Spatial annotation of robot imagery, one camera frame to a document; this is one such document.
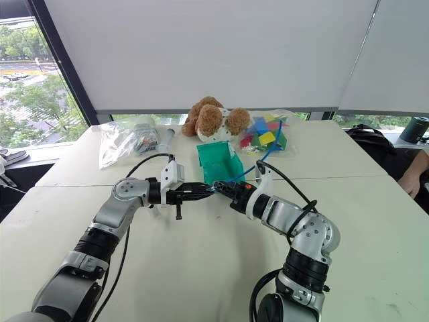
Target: plastic bag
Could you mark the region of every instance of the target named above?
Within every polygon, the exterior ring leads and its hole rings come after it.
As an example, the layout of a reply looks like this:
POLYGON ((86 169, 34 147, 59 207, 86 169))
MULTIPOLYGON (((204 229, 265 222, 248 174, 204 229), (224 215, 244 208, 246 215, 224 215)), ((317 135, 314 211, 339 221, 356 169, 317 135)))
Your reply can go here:
POLYGON ((270 150, 270 156, 283 157, 294 153, 294 147, 288 141, 288 127, 302 122, 299 117, 284 109, 249 111, 249 114, 249 127, 240 134, 236 149, 254 156, 264 156, 270 150), (280 121, 282 127, 278 133, 280 121))
POLYGON ((99 168, 104 169, 130 155, 155 150, 159 141, 155 121, 139 115, 99 125, 101 145, 99 168))

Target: brown teddy bear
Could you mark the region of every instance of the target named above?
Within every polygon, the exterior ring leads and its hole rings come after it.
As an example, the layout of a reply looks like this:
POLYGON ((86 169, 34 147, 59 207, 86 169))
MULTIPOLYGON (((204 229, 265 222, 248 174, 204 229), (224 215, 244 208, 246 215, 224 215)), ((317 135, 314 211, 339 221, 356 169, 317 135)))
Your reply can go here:
POLYGON ((205 97, 189 111, 182 126, 185 136, 198 135, 205 143, 229 141, 249 126, 250 115, 242 108, 229 111, 214 97, 205 97))

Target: road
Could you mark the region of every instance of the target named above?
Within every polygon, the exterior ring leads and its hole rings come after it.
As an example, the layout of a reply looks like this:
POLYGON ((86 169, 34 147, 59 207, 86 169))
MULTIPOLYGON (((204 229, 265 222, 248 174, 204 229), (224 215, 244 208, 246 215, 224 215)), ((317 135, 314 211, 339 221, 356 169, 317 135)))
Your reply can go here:
MULTIPOLYGON (((56 70, 56 64, 47 63, 40 64, 40 67, 44 72, 56 70)), ((0 73, 3 72, 29 72, 29 71, 40 71, 40 68, 37 64, 0 64, 0 73)))

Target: green box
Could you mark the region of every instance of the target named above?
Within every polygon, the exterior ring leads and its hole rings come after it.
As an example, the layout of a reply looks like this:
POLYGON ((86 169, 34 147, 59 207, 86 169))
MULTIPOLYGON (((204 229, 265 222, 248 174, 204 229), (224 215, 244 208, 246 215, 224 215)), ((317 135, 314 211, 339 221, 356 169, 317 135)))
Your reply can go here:
POLYGON ((228 141, 197 146, 200 166, 204 170, 204 182, 228 181, 244 172, 243 164, 228 141))

